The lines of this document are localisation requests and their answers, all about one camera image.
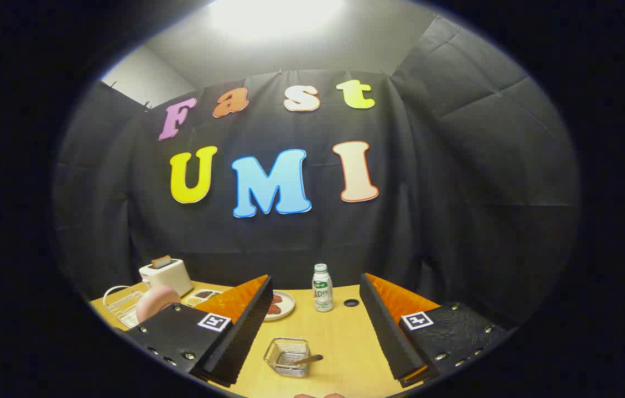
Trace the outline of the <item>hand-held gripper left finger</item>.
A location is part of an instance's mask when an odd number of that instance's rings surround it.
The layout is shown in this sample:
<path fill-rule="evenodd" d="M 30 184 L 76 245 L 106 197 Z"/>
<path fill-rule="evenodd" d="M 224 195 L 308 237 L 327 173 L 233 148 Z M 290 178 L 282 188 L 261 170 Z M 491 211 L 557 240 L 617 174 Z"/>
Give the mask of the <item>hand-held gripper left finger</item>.
<path fill-rule="evenodd" d="M 237 382 L 273 299 L 272 278 L 262 275 L 196 307 L 163 305 L 124 337 L 180 374 L 230 387 Z"/>

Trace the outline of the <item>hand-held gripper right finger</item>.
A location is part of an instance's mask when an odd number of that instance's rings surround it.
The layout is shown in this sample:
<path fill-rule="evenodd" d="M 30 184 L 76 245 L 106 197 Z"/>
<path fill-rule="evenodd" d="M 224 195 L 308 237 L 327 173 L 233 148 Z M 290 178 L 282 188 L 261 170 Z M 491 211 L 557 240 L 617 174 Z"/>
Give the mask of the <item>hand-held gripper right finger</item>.
<path fill-rule="evenodd" d="M 512 335 L 462 302 L 436 304 L 372 274 L 361 275 L 359 295 L 403 387 L 459 372 Z"/>

